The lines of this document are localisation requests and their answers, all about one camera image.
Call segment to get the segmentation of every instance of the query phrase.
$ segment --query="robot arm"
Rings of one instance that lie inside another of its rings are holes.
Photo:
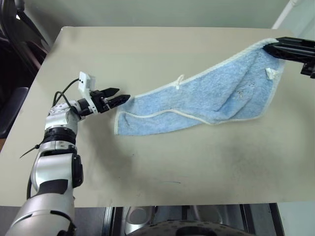
[[[73,189],[83,182],[81,158],[75,139],[77,123],[90,114],[108,111],[125,103],[130,95],[112,99],[119,89],[94,89],[94,79],[80,72],[83,99],[55,105],[46,118],[44,139],[31,171],[36,194],[15,217],[7,236],[72,236],[75,232]]]

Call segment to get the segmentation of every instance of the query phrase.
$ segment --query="black cable tie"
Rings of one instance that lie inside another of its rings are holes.
[[[31,151],[33,151],[33,150],[35,150],[35,149],[39,149],[39,147],[40,147],[41,144],[42,144],[42,143],[36,144],[33,148],[31,148],[30,150],[28,150],[27,152],[25,152],[22,156],[20,156],[20,159],[21,159],[23,156],[25,156],[26,154],[30,153]]]

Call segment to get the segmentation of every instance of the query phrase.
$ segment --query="blue towel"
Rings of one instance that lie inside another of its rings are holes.
[[[149,135],[197,124],[220,124],[261,116],[269,106],[284,61],[262,47],[265,39],[183,81],[131,98],[119,106],[115,134]]]

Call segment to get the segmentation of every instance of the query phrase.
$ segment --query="beige tabletop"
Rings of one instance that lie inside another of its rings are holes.
[[[20,206],[54,92],[84,71],[96,88],[137,95],[188,78],[268,37],[271,29],[63,28],[0,154],[0,205]],[[84,183],[76,207],[201,205],[315,199],[314,80],[287,62],[267,113],[142,137],[115,136],[116,110],[79,123]],[[80,99],[77,86],[66,93]]]

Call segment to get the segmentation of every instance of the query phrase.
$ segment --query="black cable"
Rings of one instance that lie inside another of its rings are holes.
[[[79,79],[73,80],[70,84],[68,84],[67,87],[65,87],[65,89],[62,91],[62,93],[65,93],[68,90],[68,88],[70,88],[70,86],[73,85],[77,81],[79,81]],[[61,98],[61,95],[59,95],[59,97],[53,101],[53,106],[55,106],[57,104],[57,102],[60,100],[60,98]]]
[[[65,100],[66,104],[68,105],[68,107],[71,108],[71,104],[69,103],[67,97],[64,95],[63,92],[60,92],[60,91],[57,91],[57,92],[55,93],[53,106],[55,106],[56,103],[57,103],[56,98],[57,98],[57,95],[58,95],[58,94],[60,94],[60,96],[64,98],[64,100]]]
[[[23,156],[25,156],[26,154],[28,154],[29,152],[33,151],[34,149],[39,149],[40,145],[43,143],[43,141],[40,144],[36,144],[34,147],[32,147],[30,150],[28,150],[27,152],[25,152],[22,156],[20,156],[20,158],[22,158]]]
[[[31,181],[31,175],[30,175],[29,182],[28,182],[28,187],[26,189],[26,200],[31,198],[31,186],[32,186],[32,181]]]

